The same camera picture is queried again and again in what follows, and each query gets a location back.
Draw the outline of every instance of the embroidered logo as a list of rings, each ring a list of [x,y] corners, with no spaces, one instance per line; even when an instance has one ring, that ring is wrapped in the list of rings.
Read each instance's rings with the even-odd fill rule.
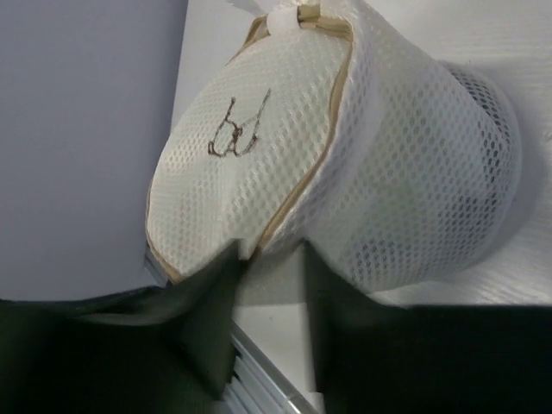
[[[272,92],[271,89],[267,91],[267,94],[263,98],[262,104],[260,105],[260,108],[257,111],[257,113],[254,116],[247,119],[247,121],[240,124],[230,119],[230,116],[232,115],[232,108],[234,108],[235,101],[236,101],[235,97],[232,97],[232,99],[230,99],[230,106],[226,111],[226,116],[224,117],[221,124],[218,126],[218,129],[216,130],[216,133],[213,139],[209,141],[209,144],[207,146],[207,154],[222,158],[222,157],[226,157],[226,155],[228,154],[233,154],[235,157],[241,157],[251,152],[251,150],[254,148],[255,144],[257,143],[257,141],[260,139],[259,136],[257,135],[257,130],[259,129],[259,125],[260,125],[260,117],[262,115],[262,111],[265,109],[265,105],[267,104],[267,101],[268,101],[268,98],[270,97],[271,92]],[[249,139],[247,146],[243,148],[242,151],[238,151],[237,144],[243,135],[243,130],[247,126],[249,126],[253,121],[255,122],[253,134]],[[232,132],[232,138],[230,139],[228,146],[222,152],[218,152],[215,150],[215,143],[225,124],[230,125],[234,130]]]

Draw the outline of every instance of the white mesh fabric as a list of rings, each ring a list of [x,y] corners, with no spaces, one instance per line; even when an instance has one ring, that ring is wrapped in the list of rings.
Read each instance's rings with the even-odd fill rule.
[[[480,257],[515,193],[521,147],[510,105],[490,82],[434,61],[357,7],[369,22],[362,35],[372,39],[386,115],[354,182],[310,238],[368,293]]]
[[[314,33],[278,34],[257,41],[196,98],[160,156],[149,196],[147,232],[158,255],[186,276],[230,239],[254,248],[292,188],[320,157],[329,131],[329,95],[348,48],[346,41]],[[229,120],[259,116],[254,148],[243,156],[208,154],[231,99]],[[243,131],[243,151],[255,122]],[[215,143],[221,153],[233,127]]]

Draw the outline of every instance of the white surface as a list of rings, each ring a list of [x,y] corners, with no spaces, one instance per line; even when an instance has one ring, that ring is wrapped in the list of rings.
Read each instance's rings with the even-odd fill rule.
[[[269,10],[275,1],[260,0]],[[382,295],[402,302],[544,302],[552,300],[549,155],[552,142],[552,6],[547,0],[372,0],[409,40],[438,59],[474,65],[512,99],[527,138],[521,187],[500,250],[462,274],[468,285],[428,284]],[[190,0],[172,124],[240,47],[252,16],[223,0]],[[297,264],[273,279],[297,282]],[[291,283],[297,290],[299,284]],[[520,292],[512,297],[511,292]],[[307,397],[312,387],[304,307],[252,306],[237,321]]]

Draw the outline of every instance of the cylindrical mesh bag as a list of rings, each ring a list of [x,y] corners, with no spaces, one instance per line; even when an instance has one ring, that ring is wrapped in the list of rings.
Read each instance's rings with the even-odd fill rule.
[[[173,281],[229,239],[243,255],[310,238],[364,292],[480,257],[516,190],[505,95],[408,42],[361,0],[257,18],[160,157],[150,247]]]

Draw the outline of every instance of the mesh laundry bag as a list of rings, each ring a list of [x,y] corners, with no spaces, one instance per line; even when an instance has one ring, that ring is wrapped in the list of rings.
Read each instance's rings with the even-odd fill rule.
[[[374,292],[477,260],[520,171],[516,117],[490,80],[361,0],[288,2],[255,19],[172,132],[147,235],[173,281],[229,239],[262,257],[308,237]]]

